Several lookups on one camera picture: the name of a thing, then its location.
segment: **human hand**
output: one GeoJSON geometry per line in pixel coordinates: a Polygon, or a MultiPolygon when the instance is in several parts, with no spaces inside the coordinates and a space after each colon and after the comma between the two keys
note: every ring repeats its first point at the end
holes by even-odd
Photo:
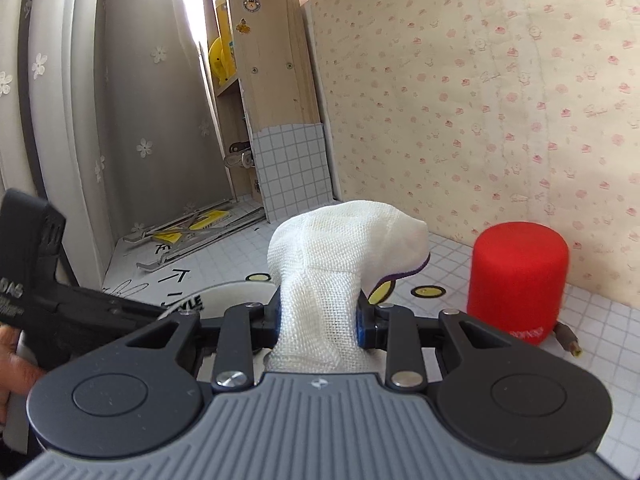
{"type": "Polygon", "coordinates": [[[20,330],[0,324],[0,424],[6,422],[9,394],[27,395],[44,370],[18,357],[20,330]]]}

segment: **gray ribbed cover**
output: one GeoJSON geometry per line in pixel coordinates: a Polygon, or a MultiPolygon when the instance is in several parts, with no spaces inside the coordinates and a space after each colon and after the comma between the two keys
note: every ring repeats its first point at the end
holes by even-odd
{"type": "Polygon", "coordinates": [[[550,465],[491,458],[451,436],[420,397],[372,374],[266,374],[214,398],[176,442],[144,456],[89,462],[46,452],[16,480],[613,480],[594,454],[550,465]]]}

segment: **white curtain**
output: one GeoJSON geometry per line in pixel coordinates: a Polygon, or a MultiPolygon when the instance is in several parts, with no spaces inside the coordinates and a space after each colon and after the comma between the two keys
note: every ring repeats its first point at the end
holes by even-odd
{"type": "Polygon", "coordinates": [[[1,192],[16,187],[35,194],[36,189],[20,120],[18,79],[18,32],[30,8],[23,0],[0,0],[0,174],[1,192]]]}
{"type": "Polygon", "coordinates": [[[97,9],[98,138],[116,237],[231,198],[184,1],[97,9]]]}
{"type": "Polygon", "coordinates": [[[95,12],[95,4],[33,0],[28,42],[31,118],[44,186],[66,215],[63,245],[71,267],[90,288],[102,285],[113,251],[104,187],[96,174],[89,177],[89,164],[100,164],[95,131],[88,127],[93,71],[86,67],[93,65],[93,51],[79,52],[77,43],[91,34],[95,22],[81,14],[95,12]],[[79,75],[73,85],[72,75],[79,75]]]}
{"type": "Polygon", "coordinates": [[[182,0],[0,0],[0,192],[46,196],[82,286],[114,241],[232,196],[182,0]]]}

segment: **cable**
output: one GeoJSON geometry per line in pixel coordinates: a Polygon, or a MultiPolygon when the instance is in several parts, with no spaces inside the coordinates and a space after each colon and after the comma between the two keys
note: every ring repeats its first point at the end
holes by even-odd
{"type": "Polygon", "coordinates": [[[560,346],[564,348],[565,351],[570,352],[574,357],[580,357],[582,354],[582,348],[580,348],[578,338],[574,334],[573,330],[564,323],[560,323],[558,321],[554,326],[553,332],[560,343],[560,346]]]}

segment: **white gauze fabric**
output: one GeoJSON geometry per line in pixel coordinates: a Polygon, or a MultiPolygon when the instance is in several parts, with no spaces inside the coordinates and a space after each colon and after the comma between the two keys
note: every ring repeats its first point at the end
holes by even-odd
{"type": "Polygon", "coordinates": [[[383,355],[356,340],[360,290],[369,295],[382,278],[413,274],[428,254],[427,224],[387,204],[347,202],[284,222],[269,245],[282,318],[266,369],[379,372],[383,355]]]}

